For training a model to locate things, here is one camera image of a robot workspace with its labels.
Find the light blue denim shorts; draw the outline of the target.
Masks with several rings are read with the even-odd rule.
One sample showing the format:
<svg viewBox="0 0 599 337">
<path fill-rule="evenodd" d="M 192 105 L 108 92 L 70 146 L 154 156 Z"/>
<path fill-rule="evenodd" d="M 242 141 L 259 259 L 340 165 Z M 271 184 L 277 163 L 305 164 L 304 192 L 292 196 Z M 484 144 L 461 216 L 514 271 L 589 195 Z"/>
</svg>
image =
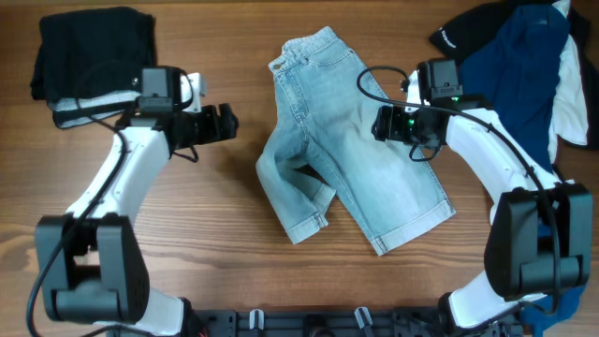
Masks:
<svg viewBox="0 0 599 337">
<path fill-rule="evenodd" d="M 256 172 L 293 243 L 328 225 L 334 198 L 379 256 L 456 212 L 421 151 L 373 137 L 384 92 L 364 68 L 328 26 L 288 40 L 269 64 L 277 123 Z"/>
</svg>

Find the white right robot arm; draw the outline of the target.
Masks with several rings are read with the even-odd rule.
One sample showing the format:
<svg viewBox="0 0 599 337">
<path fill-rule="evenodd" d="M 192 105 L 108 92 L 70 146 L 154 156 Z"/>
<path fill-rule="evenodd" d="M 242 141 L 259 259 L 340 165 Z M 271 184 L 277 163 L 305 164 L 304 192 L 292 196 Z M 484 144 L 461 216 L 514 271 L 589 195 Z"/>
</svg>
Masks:
<svg viewBox="0 0 599 337">
<path fill-rule="evenodd" d="M 492 200 L 484 269 L 440 299 L 437 330 L 465 336 L 510 318 L 532 330 L 561 321 L 591 274 L 591 193 L 537 164 L 484 96 L 464 93 L 452 60 L 420 63 L 402 89 L 403 101 L 382 100 L 373 136 L 407 145 L 416 162 L 452 150 Z"/>
</svg>

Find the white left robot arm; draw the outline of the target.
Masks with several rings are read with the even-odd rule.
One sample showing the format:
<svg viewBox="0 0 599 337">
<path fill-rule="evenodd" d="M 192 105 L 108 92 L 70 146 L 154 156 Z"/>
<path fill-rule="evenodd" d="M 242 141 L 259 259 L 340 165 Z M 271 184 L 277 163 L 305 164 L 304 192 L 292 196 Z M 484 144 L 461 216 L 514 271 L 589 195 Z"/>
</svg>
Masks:
<svg viewBox="0 0 599 337">
<path fill-rule="evenodd" d="M 38 298 L 53 321 L 97 325 L 113 336 L 206 336 L 185 298 L 150 285 L 133 226 L 153 181 L 184 149 L 233 139 L 239 121 L 228 104 L 201 104 L 207 85 L 177 67 L 144 68 L 139 95 L 110 127 L 113 144 L 85 193 L 36 227 L 39 273 L 25 322 L 38 334 Z"/>
</svg>

